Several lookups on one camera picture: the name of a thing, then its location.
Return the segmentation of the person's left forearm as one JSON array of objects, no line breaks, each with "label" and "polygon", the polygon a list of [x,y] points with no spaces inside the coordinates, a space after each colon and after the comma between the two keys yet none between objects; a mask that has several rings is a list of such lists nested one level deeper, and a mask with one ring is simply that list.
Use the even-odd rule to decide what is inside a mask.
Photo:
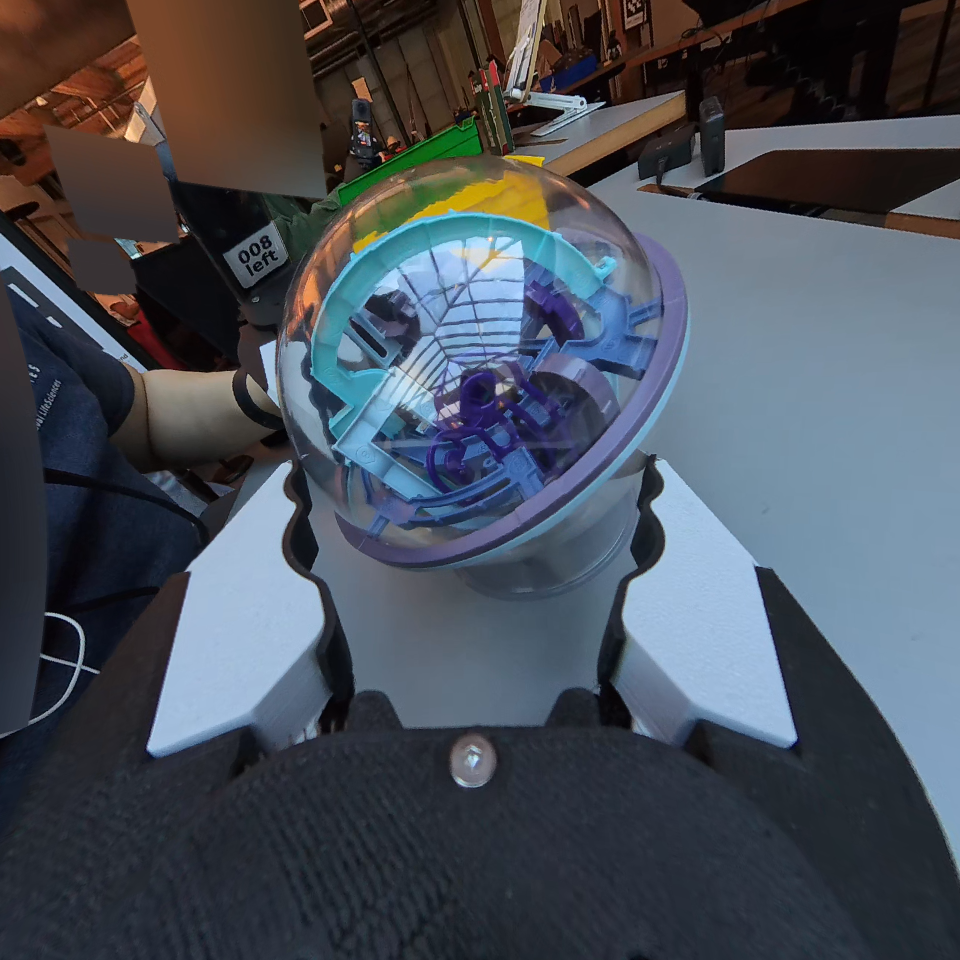
[{"label": "person's left forearm", "polygon": [[260,436],[236,403],[228,371],[124,370],[133,400],[110,442],[143,474],[230,458]]}]

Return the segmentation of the dark blue shirt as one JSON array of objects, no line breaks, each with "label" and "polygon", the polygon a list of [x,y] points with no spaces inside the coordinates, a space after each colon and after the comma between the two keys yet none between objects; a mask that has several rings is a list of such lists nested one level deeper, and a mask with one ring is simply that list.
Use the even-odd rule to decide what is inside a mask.
[{"label": "dark blue shirt", "polygon": [[57,726],[167,579],[203,545],[201,524],[111,443],[134,388],[97,343],[9,297],[30,375],[44,474],[47,585],[32,712],[2,739],[2,829]]}]

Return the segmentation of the red and green package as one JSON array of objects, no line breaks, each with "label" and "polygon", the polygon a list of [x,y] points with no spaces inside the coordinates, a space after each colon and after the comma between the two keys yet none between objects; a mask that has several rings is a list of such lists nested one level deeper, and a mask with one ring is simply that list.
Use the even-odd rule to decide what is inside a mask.
[{"label": "red and green package", "polygon": [[491,58],[479,70],[480,93],[483,98],[490,142],[496,144],[500,155],[507,157],[515,150],[513,132],[507,105],[499,82],[498,63]]}]

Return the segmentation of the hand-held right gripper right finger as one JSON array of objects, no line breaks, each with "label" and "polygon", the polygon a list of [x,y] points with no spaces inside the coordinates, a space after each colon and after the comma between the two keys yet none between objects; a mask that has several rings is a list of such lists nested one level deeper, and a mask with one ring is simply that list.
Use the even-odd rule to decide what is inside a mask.
[{"label": "hand-held right gripper right finger", "polygon": [[684,746],[700,722],[790,749],[798,734],[754,557],[664,459],[643,476],[598,659],[631,730]]}]

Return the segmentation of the blue plastic bin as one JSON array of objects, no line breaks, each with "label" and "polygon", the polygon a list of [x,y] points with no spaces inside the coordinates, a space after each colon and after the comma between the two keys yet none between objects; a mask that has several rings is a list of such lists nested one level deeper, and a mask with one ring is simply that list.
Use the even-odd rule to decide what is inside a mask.
[{"label": "blue plastic bin", "polygon": [[588,102],[609,98],[609,83],[617,78],[626,67],[626,58],[622,55],[601,63],[590,54],[579,63],[562,71],[556,71],[547,79],[551,81],[545,91],[559,95],[580,95]]}]

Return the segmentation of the black wristband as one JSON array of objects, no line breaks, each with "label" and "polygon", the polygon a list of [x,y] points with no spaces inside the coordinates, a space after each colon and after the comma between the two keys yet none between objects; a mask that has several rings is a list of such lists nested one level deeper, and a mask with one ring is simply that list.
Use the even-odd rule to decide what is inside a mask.
[{"label": "black wristband", "polygon": [[263,410],[251,395],[248,386],[249,375],[243,368],[234,371],[231,379],[231,390],[238,408],[243,415],[254,424],[265,428],[270,433],[279,433],[285,430],[282,415]]}]

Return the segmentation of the clear plastic ball stand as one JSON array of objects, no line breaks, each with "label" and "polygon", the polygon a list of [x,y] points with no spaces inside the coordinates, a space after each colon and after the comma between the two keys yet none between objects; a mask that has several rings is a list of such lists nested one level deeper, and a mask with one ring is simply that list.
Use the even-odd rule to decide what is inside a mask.
[{"label": "clear plastic ball stand", "polygon": [[500,599],[545,598],[589,582],[617,558],[636,528],[648,459],[635,451],[549,530],[457,575],[475,592]]}]

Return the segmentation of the clear maze ball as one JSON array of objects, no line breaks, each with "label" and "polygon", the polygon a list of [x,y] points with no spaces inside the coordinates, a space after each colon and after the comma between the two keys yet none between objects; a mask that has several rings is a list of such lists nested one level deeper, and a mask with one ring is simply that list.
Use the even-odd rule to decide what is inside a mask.
[{"label": "clear maze ball", "polygon": [[513,156],[382,178],[296,264],[276,354],[296,459],[399,569],[495,562],[588,515],[690,341],[674,256]]}]

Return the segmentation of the black box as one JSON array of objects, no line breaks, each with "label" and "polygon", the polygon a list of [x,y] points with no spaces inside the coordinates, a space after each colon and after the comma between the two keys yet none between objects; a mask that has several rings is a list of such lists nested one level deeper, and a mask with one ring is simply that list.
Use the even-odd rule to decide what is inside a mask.
[{"label": "black box", "polygon": [[696,134],[696,124],[685,124],[648,141],[636,161],[639,179],[655,179],[659,185],[667,172],[688,165]]}]

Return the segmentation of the black upright device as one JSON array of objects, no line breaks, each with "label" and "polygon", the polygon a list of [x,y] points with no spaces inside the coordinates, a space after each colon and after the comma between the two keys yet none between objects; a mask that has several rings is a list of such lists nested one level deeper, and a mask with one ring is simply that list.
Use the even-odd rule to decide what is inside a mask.
[{"label": "black upright device", "polygon": [[703,174],[717,176],[726,167],[726,118],[718,97],[705,97],[700,103],[698,132]]}]

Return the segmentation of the white folding stand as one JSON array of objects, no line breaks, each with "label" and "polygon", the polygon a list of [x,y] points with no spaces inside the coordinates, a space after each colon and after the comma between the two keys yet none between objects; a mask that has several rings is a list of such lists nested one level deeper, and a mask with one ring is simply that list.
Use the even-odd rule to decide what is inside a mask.
[{"label": "white folding stand", "polygon": [[532,107],[555,114],[547,122],[532,126],[527,131],[530,138],[548,138],[573,122],[594,114],[607,106],[604,101],[588,102],[585,97],[580,95],[544,93],[541,91],[523,93],[519,89],[510,90],[506,94],[506,102],[510,107],[519,109]]}]

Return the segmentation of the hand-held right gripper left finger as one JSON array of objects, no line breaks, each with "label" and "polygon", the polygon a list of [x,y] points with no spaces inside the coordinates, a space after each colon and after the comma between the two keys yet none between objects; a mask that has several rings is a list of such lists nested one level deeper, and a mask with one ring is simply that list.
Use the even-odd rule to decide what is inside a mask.
[{"label": "hand-held right gripper left finger", "polygon": [[311,507],[305,472],[282,462],[189,565],[151,756],[243,730],[282,750],[353,697],[349,644],[313,570]]}]

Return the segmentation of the yellow plastic bin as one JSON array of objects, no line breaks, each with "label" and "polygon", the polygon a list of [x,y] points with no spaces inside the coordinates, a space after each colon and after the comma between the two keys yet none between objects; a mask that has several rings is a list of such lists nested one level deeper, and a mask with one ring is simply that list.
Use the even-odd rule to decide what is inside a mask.
[{"label": "yellow plastic bin", "polygon": [[438,162],[436,171],[415,186],[426,189],[426,203],[408,220],[452,213],[478,213],[550,226],[542,157],[495,157],[480,154]]}]

